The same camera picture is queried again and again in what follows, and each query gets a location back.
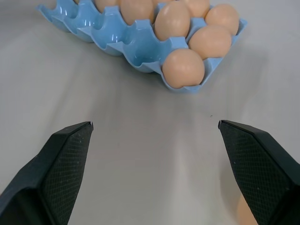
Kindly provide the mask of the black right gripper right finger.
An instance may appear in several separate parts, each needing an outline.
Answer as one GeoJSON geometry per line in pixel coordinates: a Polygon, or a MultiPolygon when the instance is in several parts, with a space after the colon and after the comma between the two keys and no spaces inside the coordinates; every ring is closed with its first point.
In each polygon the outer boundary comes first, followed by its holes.
{"type": "Polygon", "coordinates": [[[300,223],[300,164],[268,133],[220,120],[237,185],[260,225],[300,223]]]}

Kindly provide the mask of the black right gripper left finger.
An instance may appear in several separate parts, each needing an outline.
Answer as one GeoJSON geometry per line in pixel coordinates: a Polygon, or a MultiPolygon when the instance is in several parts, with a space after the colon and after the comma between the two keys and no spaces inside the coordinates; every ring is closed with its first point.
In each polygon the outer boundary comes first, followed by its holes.
{"type": "Polygon", "coordinates": [[[53,133],[0,195],[2,225],[66,225],[76,202],[89,149],[90,121],[53,133]]]}

